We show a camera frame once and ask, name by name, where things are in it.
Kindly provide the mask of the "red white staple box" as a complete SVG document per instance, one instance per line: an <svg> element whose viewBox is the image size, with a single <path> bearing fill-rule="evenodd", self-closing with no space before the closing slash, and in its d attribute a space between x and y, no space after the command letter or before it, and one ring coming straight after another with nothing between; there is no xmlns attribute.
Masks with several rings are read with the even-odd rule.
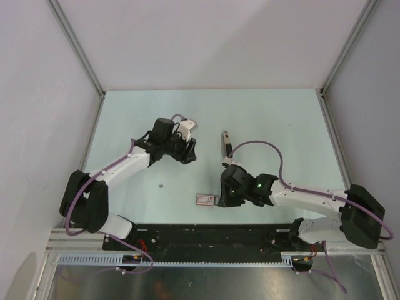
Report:
<svg viewBox="0 0 400 300"><path fill-rule="evenodd" d="M217 206L219 197L214 195L199 194L196 197L196 205L198 206Z"/></svg>

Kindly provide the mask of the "stapler metal magazine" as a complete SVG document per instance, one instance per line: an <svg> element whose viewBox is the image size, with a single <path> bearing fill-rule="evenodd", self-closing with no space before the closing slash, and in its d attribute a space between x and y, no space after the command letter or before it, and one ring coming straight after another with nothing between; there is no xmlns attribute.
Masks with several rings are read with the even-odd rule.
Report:
<svg viewBox="0 0 400 300"><path fill-rule="evenodd" d="M225 156L230 157L231 153L233 151L233 145L231 143L228 131L222 132L222 141L223 141L223 146L224 146L224 150L225 150Z"/></svg>

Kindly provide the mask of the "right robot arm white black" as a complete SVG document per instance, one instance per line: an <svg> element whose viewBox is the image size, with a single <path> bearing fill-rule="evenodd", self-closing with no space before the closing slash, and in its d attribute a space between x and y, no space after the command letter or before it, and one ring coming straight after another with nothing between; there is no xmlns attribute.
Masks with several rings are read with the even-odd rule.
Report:
<svg viewBox="0 0 400 300"><path fill-rule="evenodd" d="M235 208L246 202L264 207L295 207L321 215L317 219L297 218L288 235L289 245L302 251L310 244L347 239L366 249L376 249L381 238L385 210L364 187L348 190L312 191L284 185L281 178L250 175L243 167L228 166L221 174L218 206Z"/></svg>

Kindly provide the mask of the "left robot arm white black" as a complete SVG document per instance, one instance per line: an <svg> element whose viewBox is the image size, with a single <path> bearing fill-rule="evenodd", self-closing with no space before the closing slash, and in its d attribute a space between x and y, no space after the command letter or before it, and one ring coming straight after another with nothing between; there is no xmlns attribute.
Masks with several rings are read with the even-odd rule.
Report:
<svg viewBox="0 0 400 300"><path fill-rule="evenodd" d="M164 156L189 164L196 160L196 140L192 137L198 124L181 117L180 121L159 117L151 130L139 139L132 139L129 150L106 167L91 172L74 171L67 182L59 208L66 220L66 232L76 225L81 232L103 233L116 237L126 250L137 245L138 234L132 221L110 210L109 192L134 174L142 171Z"/></svg>

